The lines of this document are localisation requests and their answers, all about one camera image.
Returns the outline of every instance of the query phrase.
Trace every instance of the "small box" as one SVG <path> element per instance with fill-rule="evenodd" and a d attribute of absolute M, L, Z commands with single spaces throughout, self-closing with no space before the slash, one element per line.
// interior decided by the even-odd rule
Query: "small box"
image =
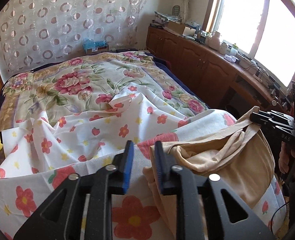
<path fill-rule="evenodd" d="M 193 36 L 195 33 L 195 29 L 186 27 L 185 24 L 179 24 L 176 22 L 170 21 L 169 24 L 167 25 L 167 28 L 171 29 L 172 31 L 180 34 L 180 35 L 185 35 L 185 36 Z"/>

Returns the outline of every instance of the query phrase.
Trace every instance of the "beige garment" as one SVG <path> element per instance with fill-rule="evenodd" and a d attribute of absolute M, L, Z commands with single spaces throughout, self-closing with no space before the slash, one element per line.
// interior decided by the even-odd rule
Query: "beige garment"
<path fill-rule="evenodd" d="M 253 208 L 269 187 L 274 174 L 274 158 L 260 130 L 249 115 L 257 113 L 256 106 L 235 124 L 217 133 L 205 135 L 191 142 L 162 143 L 166 153 L 173 154 L 177 163 L 195 174 L 209 176 L 217 173 L 233 190 Z M 144 168 L 155 204 L 176 235 L 176 196 L 159 194 L 155 177 L 154 147 L 150 147 L 152 167 Z"/>

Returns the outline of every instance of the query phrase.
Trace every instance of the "cabinet door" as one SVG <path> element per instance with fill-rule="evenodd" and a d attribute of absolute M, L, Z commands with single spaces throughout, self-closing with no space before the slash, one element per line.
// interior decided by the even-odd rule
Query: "cabinet door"
<path fill-rule="evenodd" d="M 202 68 L 197 95 L 211 108 L 218 108 L 235 77 L 235 71 L 223 59 L 209 55 Z"/>
<path fill-rule="evenodd" d="M 205 56 L 206 52 L 196 44 L 183 41 L 182 46 L 178 47 L 173 72 L 194 93 L 198 90 Z"/>

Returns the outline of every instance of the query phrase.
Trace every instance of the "strawberry print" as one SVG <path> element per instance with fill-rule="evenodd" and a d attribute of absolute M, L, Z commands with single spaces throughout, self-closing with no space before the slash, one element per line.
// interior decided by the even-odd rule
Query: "strawberry print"
<path fill-rule="evenodd" d="M 87 159 L 84 155 L 81 155 L 79 158 L 78 158 L 79 162 L 86 162 Z"/>
<path fill-rule="evenodd" d="M 275 182 L 275 190 L 274 190 L 274 194 L 278 195 L 280 193 L 281 189 L 280 189 L 280 185 L 278 184 L 278 182 Z"/>
<path fill-rule="evenodd" d="M 148 108 L 147 108 L 147 113 L 148 114 L 153 114 L 153 107 L 151 107 L 151 106 L 149 106 Z"/>
<path fill-rule="evenodd" d="M 65 117 L 61 117 L 60 119 L 58 119 L 58 122 L 59 122 L 58 126 L 62 128 L 66 124 Z"/>
<path fill-rule="evenodd" d="M 5 178 L 5 170 L 0 168 L 0 178 L 3 179 Z"/>
<path fill-rule="evenodd" d="M 57 169 L 54 171 L 54 174 L 49 177 L 48 183 L 52 184 L 53 188 L 56 189 L 67 178 L 67 176 L 72 173 L 75 173 L 72 166 Z"/>
<path fill-rule="evenodd" d="M 122 103 L 118 103 L 118 104 L 115 104 L 114 107 L 116 108 L 122 108 L 124 106 L 124 104 Z"/>
<path fill-rule="evenodd" d="M 268 211 L 268 202 L 267 201 L 264 201 L 263 207 L 262 207 L 263 215 L 264 214 L 267 214 L 267 211 Z"/>
<path fill-rule="evenodd" d="M 11 153 L 14 153 L 14 152 L 16 152 L 17 151 L 17 149 L 18 149 L 18 144 L 17 145 L 15 145 L 15 147 L 13 148 L 13 150 L 10 152 L 10 154 Z"/>
<path fill-rule="evenodd" d="M 99 134 L 100 134 L 100 129 L 97 129 L 96 127 L 94 127 L 94 128 L 92 129 L 92 134 L 93 134 L 94 136 L 99 135 Z"/>
<path fill-rule="evenodd" d="M 101 118 L 103 118 L 103 117 L 100 117 L 98 114 L 96 114 L 93 117 L 91 117 L 89 120 L 94 121 L 94 120 L 101 119 Z"/>
<path fill-rule="evenodd" d="M 127 136 L 128 135 L 128 133 L 129 133 L 129 129 L 127 129 L 127 124 L 126 125 L 124 125 L 124 127 L 121 127 L 120 128 L 120 133 L 119 133 L 119 136 L 122 136 L 123 138 L 125 137 L 125 136 Z"/>
<path fill-rule="evenodd" d="M 167 115 L 161 114 L 161 116 L 157 117 L 157 123 L 165 124 L 167 119 Z"/>

